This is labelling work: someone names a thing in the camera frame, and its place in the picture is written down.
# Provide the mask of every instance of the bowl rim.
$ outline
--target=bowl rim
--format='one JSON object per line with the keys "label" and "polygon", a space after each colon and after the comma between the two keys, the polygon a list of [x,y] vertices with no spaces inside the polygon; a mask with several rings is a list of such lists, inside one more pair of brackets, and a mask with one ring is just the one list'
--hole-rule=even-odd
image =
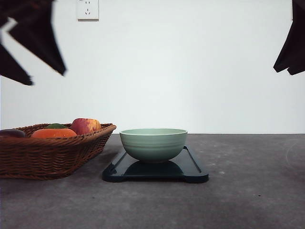
{"label": "bowl rim", "polygon": [[[124,133],[124,131],[129,131],[129,130],[181,130],[181,133],[160,134],[160,135],[154,135],[154,134],[143,135],[143,134],[128,134],[128,133]],[[137,128],[137,129],[122,130],[122,131],[120,131],[120,134],[122,134],[122,135],[133,135],[133,136],[168,136],[168,135],[183,135],[183,134],[187,134],[187,130],[175,129],[175,128]]]}

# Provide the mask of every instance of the orange fruit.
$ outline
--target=orange fruit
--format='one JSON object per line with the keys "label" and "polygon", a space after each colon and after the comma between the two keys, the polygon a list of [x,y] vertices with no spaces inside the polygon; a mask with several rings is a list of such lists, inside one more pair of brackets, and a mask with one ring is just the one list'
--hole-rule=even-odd
{"label": "orange fruit", "polygon": [[68,128],[65,129],[40,129],[36,130],[31,137],[35,138],[54,138],[54,137],[73,137],[77,134]]}

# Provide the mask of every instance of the tray rim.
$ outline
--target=tray rim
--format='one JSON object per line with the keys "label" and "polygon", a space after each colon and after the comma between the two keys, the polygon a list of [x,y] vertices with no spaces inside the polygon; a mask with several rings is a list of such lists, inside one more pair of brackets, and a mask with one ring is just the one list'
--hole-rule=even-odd
{"label": "tray rim", "polygon": [[112,162],[103,170],[102,172],[102,179],[107,182],[122,182],[127,180],[137,180],[137,179],[183,179],[187,183],[204,183],[209,180],[209,173],[206,169],[204,169],[204,166],[202,163],[199,162],[199,160],[196,158],[196,156],[193,153],[193,150],[188,146],[185,145],[183,147],[188,152],[189,157],[193,161],[194,165],[196,166],[199,173],[196,174],[190,174],[190,173],[183,173],[181,175],[176,176],[155,176],[155,175],[122,175],[122,174],[113,174],[112,171],[120,164],[120,162],[126,157],[127,152],[124,148],[122,148],[118,155],[114,158]]}

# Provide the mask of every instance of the white wall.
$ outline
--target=white wall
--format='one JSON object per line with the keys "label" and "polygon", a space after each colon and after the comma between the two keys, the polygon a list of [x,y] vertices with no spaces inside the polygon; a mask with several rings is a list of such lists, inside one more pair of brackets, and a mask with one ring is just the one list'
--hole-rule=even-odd
{"label": "white wall", "polygon": [[91,117],[116,133],[305,133],[305,74],[273,70],[291,0],[100,0],[99,22],[78,22],[75,2],[54,3],[65,77],[3,35],[35,85],[1,77],[1,128]]}

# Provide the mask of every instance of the red apple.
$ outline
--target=red apple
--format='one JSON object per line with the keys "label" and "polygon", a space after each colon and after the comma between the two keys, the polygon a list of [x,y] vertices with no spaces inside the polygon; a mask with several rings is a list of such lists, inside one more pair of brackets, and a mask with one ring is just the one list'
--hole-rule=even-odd
{"label": "red apple", "polygon": [[77,118],[73,121],[70,129],[77,135],[83,135],[96,130],[101,130],[102,128],[100,122],[96,119]]}

